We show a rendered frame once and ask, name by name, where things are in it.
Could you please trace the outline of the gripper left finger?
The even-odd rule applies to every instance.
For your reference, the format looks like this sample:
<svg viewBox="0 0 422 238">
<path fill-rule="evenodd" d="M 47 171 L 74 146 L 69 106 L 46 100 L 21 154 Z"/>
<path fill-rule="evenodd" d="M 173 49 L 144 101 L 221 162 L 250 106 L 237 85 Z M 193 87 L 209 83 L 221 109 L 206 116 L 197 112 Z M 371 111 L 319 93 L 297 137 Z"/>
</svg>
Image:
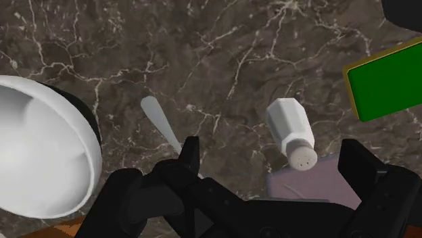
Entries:
<svg viewBox="0 0 422 238">
<path fill-rule="evenodd" d="M 200 140 L 187 137 L 177 159 L 108 177 L 75 238 L 139 238 L 148 219 L 164 217 L 180 238 L 245 238 L 244 202 L 198 176 Z"/>
</svg>

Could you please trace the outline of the white bowl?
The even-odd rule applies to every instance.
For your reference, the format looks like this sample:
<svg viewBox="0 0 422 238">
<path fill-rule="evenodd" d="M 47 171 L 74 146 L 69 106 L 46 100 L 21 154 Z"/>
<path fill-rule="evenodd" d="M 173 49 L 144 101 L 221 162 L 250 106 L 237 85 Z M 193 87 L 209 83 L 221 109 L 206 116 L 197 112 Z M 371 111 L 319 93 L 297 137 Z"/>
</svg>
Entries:
<svg viewBox="0 0 422 238">
<path fill-rule="evenodd" d="M 102 169 L 97 121 L 79 98 L 0 75 L 0 209 L 29 218 L 83 207 Z"/>
</svg>

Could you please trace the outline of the mauve flat book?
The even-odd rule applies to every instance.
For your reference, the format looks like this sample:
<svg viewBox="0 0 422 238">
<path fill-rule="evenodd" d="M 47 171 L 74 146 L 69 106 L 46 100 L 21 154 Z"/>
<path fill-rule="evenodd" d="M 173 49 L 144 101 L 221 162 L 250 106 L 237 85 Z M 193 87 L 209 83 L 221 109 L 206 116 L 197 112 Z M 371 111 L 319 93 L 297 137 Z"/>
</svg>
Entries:
<svg viewBox="0 0 422 238">
<path fill-rule="evenodd" d="M 267 175 L 270 197 L 283 199 L 322 199 L 356 209 L 361 199 L 337 169 L 337 153 L 322 157 L 307 171 L 285 167 Z"/>
</svg>

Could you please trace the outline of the green book with yellow edge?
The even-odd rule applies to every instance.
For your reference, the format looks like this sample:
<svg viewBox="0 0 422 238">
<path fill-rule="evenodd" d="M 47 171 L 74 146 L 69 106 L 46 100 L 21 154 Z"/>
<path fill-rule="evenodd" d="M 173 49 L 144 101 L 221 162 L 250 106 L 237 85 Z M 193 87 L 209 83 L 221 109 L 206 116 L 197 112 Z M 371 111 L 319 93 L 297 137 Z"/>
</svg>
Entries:
<svg viewBox="0 0 422 238">
<path fill-rule="evenodd" d="M 362 122 L 422 104 L 422 37 L 348 64 L 342 73 Z"/>
</svg>

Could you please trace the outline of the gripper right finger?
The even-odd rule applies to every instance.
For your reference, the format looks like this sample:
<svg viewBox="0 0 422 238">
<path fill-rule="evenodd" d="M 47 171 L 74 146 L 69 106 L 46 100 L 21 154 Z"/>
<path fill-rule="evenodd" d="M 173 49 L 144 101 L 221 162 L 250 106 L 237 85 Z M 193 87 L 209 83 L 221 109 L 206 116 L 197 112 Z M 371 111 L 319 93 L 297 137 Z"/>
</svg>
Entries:
<svg viewBox="0 0 422 238">
<path fill-rule="evenodd" d="M 361 199 L 342 238 L 422 238 L 422 178 L 344 139 L 337 168 Z"/>
</svg>

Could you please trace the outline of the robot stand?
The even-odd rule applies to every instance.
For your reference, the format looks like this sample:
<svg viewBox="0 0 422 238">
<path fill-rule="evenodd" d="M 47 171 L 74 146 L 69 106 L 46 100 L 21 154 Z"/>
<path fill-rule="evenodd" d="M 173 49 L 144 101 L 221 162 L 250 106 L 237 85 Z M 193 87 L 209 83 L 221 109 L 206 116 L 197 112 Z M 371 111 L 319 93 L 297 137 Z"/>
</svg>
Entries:
<svg viewBox="0 0 422 238">
<path fill-rule="evenodd" d="M 386 20 L 422 33 L 422 0 L 381 0 L 381 4 Z"/>
</svg>

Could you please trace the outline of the white salt shaker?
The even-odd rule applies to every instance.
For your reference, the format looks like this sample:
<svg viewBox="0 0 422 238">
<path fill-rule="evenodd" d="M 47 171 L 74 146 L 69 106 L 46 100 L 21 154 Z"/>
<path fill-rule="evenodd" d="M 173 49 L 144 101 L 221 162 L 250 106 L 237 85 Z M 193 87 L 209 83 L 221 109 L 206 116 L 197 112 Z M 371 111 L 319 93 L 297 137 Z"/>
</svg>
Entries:
<svg viewBox="0 0 422 238">
<path fill-rule="evenodd" d="M 294 98 L 278 98 L 266 109 L 266 123 L 279 151 L 296 170 L 310 170 L 318 160 L 304 107 Z"/>
</svg>

